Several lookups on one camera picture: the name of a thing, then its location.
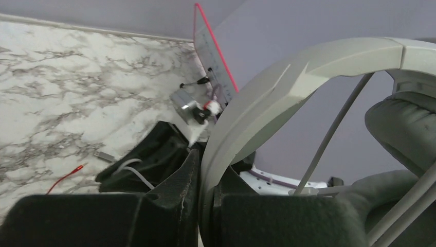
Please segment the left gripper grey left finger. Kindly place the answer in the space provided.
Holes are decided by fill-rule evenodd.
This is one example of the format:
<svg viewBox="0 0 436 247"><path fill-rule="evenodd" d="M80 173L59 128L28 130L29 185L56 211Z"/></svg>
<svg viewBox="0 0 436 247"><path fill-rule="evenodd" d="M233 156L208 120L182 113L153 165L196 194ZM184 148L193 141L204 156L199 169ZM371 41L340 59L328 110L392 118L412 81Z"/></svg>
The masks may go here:
<svg viewBox="0 0 436 247"><path fill-rule="evenodd" d="M1 225L1 246L197 246L199 152L148 193L32 195Z"/></svg>

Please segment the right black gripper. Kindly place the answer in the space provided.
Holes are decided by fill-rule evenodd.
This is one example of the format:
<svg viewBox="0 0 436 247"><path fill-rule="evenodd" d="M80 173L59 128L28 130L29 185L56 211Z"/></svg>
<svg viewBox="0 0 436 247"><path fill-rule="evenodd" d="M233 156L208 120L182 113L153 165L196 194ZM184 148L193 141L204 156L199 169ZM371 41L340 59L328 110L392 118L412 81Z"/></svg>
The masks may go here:
<svg viewBox="0 0 436 247"><path fill-rule="evenodd" d="M158 121L146 137L128 154L100 172L95 181L99 192L148 192L147 186L129 167L156 187L186 159L189 141L176 125Z"/></svg>

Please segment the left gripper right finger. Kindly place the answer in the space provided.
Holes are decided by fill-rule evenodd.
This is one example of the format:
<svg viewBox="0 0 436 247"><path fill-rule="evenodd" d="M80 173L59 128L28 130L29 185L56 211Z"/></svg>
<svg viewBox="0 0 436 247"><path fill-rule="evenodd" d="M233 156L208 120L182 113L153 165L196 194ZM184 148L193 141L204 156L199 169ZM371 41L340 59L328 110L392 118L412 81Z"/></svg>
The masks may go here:
<svg viewBox="0 0 436 247"><path fill-rule="evenodd" d="M317 196L261 196L228 167L214 189L213 246L368 246L347 202Z"/></svg>

